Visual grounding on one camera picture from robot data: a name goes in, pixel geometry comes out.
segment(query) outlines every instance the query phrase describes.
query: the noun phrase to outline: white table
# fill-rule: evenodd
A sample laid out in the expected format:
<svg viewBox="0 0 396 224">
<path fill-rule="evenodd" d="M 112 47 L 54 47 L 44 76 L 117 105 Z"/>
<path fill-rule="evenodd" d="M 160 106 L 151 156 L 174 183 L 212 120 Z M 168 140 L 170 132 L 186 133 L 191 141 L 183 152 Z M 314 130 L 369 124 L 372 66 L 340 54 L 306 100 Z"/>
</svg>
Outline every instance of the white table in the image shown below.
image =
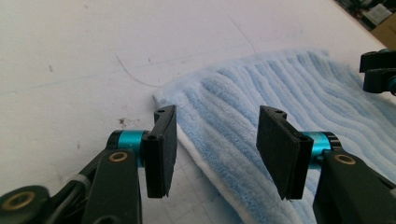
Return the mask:
<svg viewBox="0 0 396 224">
<path fill-rule="evenodd" d="M 355 70 L 384 48 L 332 0 L 2 1 L 0 194 L 56 193 L 114 130 L 151 130 L 151 95 L 175 78 L 299 47 Z M 169 198 L 147 199 L 140 177 L 146 223 L 240 221 L 183 147 Z"/>
</svg>

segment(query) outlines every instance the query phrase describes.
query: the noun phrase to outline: brown box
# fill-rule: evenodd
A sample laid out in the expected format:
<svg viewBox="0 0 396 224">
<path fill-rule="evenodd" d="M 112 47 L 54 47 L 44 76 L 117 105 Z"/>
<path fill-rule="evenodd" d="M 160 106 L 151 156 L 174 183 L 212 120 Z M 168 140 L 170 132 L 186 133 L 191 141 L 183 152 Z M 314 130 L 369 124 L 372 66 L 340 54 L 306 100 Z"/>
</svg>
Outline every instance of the brown box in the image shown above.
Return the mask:
<svg viewBox="0 0 396 224">
<path fill-rule="evenodd" d="M 371 33 L 388 49 L 396 49 L 396 13 L 381 22 Z"/>
</svg>

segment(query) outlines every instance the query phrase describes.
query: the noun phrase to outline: striped towel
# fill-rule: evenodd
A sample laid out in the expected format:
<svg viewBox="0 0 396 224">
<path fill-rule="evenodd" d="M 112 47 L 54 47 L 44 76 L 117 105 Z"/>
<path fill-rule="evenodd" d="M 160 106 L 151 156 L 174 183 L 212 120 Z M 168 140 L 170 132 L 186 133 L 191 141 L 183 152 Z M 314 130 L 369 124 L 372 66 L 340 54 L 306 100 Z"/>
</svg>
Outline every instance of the striped towel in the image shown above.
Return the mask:
<svg viewBox="0 0 396 224">
<path fill-rule="evenodd" d="M 364 92 L 361 78 L 318 49 L 265 53 L 207 67 L 162 87 L 177 105 L 181 144 L 246 223 L 316 223 L 319 171 L 304 198 L 281 201 L 256 148 L 260 105 L 279 108 L 299 131 L 335 133 L 346 151 L 396 181 L 396 105 Z"/>
</svg>

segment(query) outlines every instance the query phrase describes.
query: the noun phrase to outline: light blue cloth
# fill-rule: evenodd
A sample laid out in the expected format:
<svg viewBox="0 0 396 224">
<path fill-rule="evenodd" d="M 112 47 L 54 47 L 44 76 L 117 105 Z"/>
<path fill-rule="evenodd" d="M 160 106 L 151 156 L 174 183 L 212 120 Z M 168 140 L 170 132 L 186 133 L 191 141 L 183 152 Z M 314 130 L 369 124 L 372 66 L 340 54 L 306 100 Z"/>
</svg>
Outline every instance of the light blue cloth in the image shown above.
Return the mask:
<svg viewBox="0 0 396 224">
<path fill-rule="evenodd" d="M 298 49 L 208 67 L 154 99 L 177 105 L 179 140 L 246 223 L 315 223 L 319 171 L 309 171 L 302 200 L 280 201 L 256 149 L 260 105 L 287 112 L 301 132 L 335 133 L 395 182 L 396 105 L 361 87 L 359 75 L 325 51 Z"/>
</svg>

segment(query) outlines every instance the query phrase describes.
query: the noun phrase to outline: white surface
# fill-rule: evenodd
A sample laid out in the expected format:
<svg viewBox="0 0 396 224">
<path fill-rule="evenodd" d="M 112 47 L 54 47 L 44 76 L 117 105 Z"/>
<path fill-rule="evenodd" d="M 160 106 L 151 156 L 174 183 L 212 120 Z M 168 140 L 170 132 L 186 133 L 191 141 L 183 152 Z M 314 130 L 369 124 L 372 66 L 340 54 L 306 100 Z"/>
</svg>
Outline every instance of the white surface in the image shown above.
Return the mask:
<svg viewBox="0 0 396 224">
<path fill-rule="evenodd" d="M 152 93 L 177 77 L 296 47 L 356 70 L 384 48 L 332 0 L 2 1 L 0 194 L 55 193 L 114 130 L 150 130 Z M 183 148 L 170 198 L 143 205 L 147 223 L 238 222 Z"/>
</svg>

